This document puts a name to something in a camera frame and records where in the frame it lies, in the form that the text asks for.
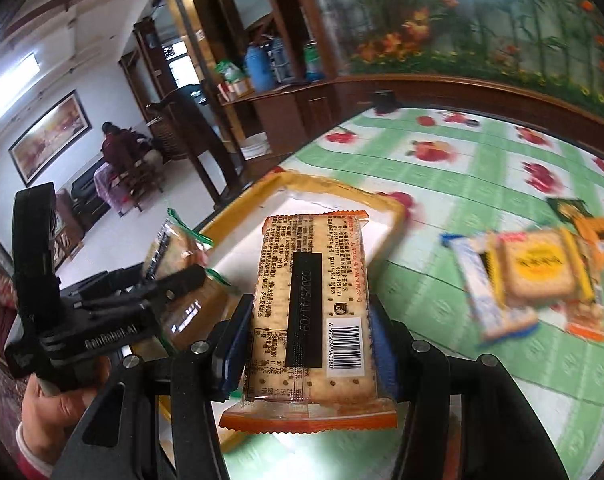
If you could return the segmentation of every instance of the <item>blue bottle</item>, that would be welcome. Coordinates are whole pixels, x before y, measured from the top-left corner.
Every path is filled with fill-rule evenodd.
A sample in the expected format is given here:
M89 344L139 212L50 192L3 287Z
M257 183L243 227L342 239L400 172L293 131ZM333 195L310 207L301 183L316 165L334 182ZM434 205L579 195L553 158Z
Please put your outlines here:
M275 77L271 72L269 56L259 46L251 44L244 60L256 92L266 92L275 88Z

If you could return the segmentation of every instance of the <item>ceiling light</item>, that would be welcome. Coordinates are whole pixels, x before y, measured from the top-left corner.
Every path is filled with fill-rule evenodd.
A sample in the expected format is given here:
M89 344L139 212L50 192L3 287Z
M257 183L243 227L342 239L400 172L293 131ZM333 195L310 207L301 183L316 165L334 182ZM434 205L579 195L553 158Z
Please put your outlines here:
M40 71L33 54L0 76L0 116L8 110L33 76Z

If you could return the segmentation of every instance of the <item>yellow round label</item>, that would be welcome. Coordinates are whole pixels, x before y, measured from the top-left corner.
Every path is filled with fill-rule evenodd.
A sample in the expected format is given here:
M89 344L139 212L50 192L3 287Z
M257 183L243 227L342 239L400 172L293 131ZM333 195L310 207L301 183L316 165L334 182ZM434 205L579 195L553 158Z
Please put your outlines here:
M564 265L564 251L553 244L539 244L515 256L515 271L530 282L545 282L557 276Z

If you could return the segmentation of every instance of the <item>sleeve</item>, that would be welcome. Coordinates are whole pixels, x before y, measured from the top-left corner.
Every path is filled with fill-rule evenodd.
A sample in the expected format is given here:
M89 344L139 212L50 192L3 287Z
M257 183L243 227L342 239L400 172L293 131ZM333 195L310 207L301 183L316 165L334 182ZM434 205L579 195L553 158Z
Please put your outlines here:
M20 450L18 468L28 480L47 480L53 473L53 466L36 457L26 446L22 436L22 423L15 431L15 440Z

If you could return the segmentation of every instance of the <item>picture frame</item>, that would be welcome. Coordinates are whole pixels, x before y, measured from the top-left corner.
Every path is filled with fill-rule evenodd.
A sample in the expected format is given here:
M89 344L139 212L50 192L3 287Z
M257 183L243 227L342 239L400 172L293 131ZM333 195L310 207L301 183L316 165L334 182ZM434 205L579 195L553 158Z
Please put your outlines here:
M11 145L9 154L26 187L91 129L75 90L51 106Z

